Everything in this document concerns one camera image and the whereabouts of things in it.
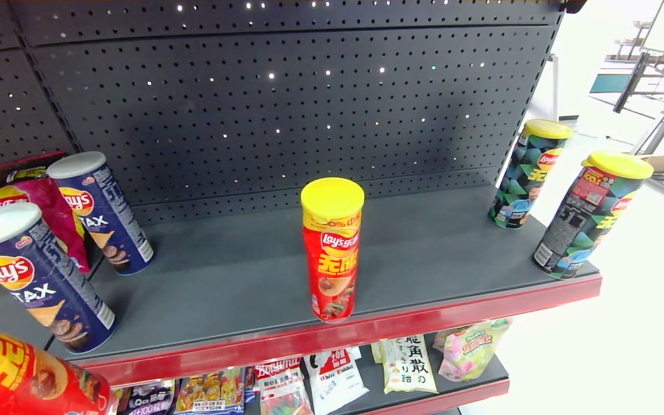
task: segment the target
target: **white floor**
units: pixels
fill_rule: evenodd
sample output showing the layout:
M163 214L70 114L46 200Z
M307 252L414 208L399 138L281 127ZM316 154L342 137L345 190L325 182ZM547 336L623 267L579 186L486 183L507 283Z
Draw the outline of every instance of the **white floor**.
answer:
M572 137L535 218L552 219L580 161L598 149L627 146ZM591 261L601 296L515 318L497 353L511 391L463 415L664 415L664 193L645 184Z

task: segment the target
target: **product packaging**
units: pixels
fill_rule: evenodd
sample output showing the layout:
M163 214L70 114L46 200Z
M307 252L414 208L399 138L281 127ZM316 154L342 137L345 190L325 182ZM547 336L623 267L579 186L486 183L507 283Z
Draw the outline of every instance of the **product packaging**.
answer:
M355 307L360 220L365 193L353 181L317 179L301 191L311 309L339 323Z
M551 120L528 120L488 217L501 228L518 229L527 221L548 173L558 160L572 130Z
M261 415L314 415L304 388L298 357L255 366L261 390Z
M348 349L305 356L304 363L316 415L327 415L368 392Z
M437 393L424 336L400 337L380 342L384 367L384 393L422 391Z
M371 344L371 354L373 355L373 360L376 363L382 363L383 357L380 356L380 342L374 342Z
M0 415L105 415L109 397L102 376L0 333Z
M478 378L509 326L511 318L500 318L454 329L443 345L440 376L454 382Z
M181 379L174 415L242 415L244 393L244 368L184 378Z
M47 166L63 156L65 153L53 153L0 165L0 207L17 202L39 206L58 246L68 253L79 271L88 274L84 226L46 173Z
M630 154L590 153L537 245L534 263L553 278L573 278L652 173L648 162Z
M248 366L245 368L245 403L255 400L255 368Z
M48 167L48 176L81 218L119 275L145 270L154 252L100 152L77 153Z
M114 313L58 247L37 205L0 207L0 284L74 353L102 345Z
M169 415L176 398L177 380L161 380L124 388L118 415Z

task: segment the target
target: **barcode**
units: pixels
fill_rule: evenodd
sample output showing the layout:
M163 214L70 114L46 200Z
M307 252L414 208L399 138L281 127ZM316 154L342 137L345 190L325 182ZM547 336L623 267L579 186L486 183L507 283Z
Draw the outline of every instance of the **barcode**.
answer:
M145 239L145 242L137 247L137 252L140 252L140 256L142 257L142 260L145 262L148 262L150 258L153 257L153 247L150 246L150 242L148 242L147 239Z
M106 304L102 304L101 310L97 313L97 318L107 329L111 329L111 325L114 324L114 313L109 310L109 307L106 307Z
M534 260L540 265L545 266L552 255L553 251L551 251L550 248L545 247L545 244L540 243L537 247L537 251L534 253Z
M597 206L599 203L601 203L601 199L603 199L603 197L600 194L596 194L594 192L590 192L588 197L586 197L586 200Z

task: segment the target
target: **red chip bag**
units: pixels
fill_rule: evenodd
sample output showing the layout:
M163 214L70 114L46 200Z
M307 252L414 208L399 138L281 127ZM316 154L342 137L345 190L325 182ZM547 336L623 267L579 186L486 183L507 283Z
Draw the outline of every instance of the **red chip bag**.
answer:
M84 226L57 184L47 176L47 167L66 153L50 153L0 165L0 207L32 202L43 211L43 220L82 273L89 272L84 247Z

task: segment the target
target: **product label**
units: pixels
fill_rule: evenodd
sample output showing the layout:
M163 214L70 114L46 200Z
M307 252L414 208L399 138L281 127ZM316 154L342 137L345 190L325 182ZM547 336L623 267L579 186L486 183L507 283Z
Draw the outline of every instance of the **product label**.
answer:
M424 336L400 337L380 342L384 354L384 391L437 393Z
M304 212L311 305L321 320L343 320L353 312L360 221L361 212L336 220Z
M0 414L104 415L108 397L101 376L0 333Z
M106 165L56 182L63 199L119 274L137 273L152 262L153 248Z
M521 228L564 144L564 139L546 139L522 133L488 211L493 223L502 228Z
M346 349L304 357L314 413L326 415L367 393L358 366Z
M0 284L72 352L95 349L116 328L114 314L44 221L0 243Z
M634 199L642 180L584 167L566 193L533 260L555 278L572 278Z

